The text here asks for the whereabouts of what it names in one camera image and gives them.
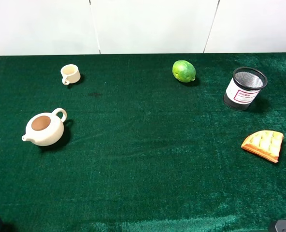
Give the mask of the small cream ceramic cup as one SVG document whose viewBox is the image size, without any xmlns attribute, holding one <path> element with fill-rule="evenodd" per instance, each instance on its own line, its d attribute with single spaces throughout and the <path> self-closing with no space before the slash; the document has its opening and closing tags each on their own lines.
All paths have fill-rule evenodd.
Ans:
<svg viewBox="0 0 286 232">
<path fill-rule="evenodd" d="M 64 85 L 77 83 L 81 79 L 79 69 L 74 64 L 67 64 L 60 70 L 62 75 L 62 83 Z"/>
</svg>

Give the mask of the green velvet tablecloth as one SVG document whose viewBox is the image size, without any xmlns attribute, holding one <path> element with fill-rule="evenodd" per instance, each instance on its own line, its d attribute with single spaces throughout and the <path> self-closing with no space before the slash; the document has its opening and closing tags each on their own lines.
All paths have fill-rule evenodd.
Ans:
<svg viewBox="0 0 286 232">
<path fill-rule="evenodd" d="M 178 60 L 196 79 L 178 81 Z M 64 85 L 60 70 L 78 67 Z M 268 80 L 247 110 L 224 104 L 239 67 Z M 23 142 L 67 113 L 49 146 Z M 281 132 L 277 163 L 241 148 Z M 249 232 L 286 219 L 286 53 L 0 56 L 4 232 Z"/>
</svg>

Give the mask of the green lime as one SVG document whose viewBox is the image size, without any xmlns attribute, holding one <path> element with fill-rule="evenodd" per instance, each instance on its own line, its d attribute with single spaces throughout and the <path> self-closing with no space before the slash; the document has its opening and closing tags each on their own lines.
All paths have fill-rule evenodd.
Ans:
<svg viewBox="0 0 286 232">
<path fill-rule="evenodd" d="M 178 60 L 172 67 L 173 76 L 180 82 L 189 83 L 196 79 L 195 67 L 186 60 Z"/>
</svg>

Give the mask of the cream ceramic teapot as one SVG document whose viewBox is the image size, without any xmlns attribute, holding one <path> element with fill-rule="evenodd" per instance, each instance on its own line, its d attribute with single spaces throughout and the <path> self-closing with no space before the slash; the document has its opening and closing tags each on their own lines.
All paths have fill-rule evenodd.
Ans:
<svg viewBox="0 0 286 232">
<path fill-rule="evenodd" d="M 32 142 L 38 146 L 49 146 L 56 143 L 64 132 L 67 113 L 62 108 L 53 112 L 40 113 L 29 120 L 26 125 L 23 142 Z"/>
</svg>

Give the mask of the black mesh pen holder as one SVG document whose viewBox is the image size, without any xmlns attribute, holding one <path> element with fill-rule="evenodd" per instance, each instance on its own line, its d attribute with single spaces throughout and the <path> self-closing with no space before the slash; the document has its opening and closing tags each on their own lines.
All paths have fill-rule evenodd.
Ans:
<svg viewBox="0 0 286 232">
<path fill-rule="evenodd" d="M 223 96 L 224 104 L 236 111 L 247 110 L 267 83 L 267 77 L 255 68 L 236 68 Z"/>
</svg>

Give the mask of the orange waffle slice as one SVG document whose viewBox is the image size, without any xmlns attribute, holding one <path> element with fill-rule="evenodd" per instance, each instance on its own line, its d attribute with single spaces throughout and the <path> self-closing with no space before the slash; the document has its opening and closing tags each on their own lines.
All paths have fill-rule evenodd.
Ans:
<svg viewBox="0 0 286 232">
<path fill-rule="evenodd" d="M 284 135 L 272 130 L 260 130 L 249 135 L 241 148 L 268 161 L 277 163 Z"/>
</svg>

